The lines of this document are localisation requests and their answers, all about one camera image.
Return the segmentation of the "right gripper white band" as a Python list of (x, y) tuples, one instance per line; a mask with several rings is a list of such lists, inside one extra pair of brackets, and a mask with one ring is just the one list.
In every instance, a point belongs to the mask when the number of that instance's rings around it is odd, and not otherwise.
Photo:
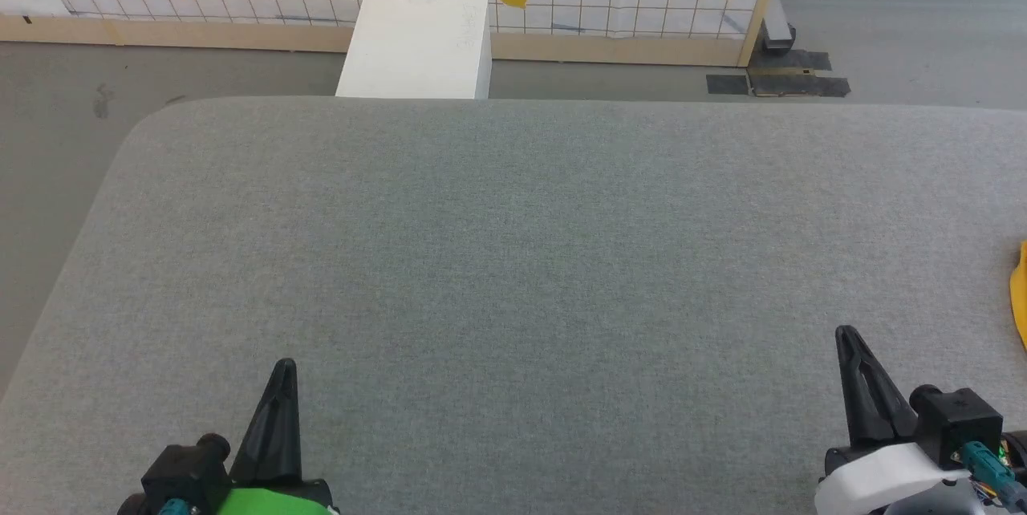
[[(910, 441), (917, 415), (858, 329), (839, 326), (834, 339), (850, 446)], [(817, 514), (869, 514), (964, 478), (964, 470), (943, 470), (916, 442), (893, 444), (826, 476), (817, 483), (814, 508)]]

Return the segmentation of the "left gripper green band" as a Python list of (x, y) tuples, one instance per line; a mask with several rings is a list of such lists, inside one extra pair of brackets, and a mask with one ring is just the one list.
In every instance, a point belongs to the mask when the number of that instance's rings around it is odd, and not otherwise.
[(217, 514), (339, 514), (326, 480), (304, 480), (298, 368), (275, 363), (229, 475), (238, 485)]

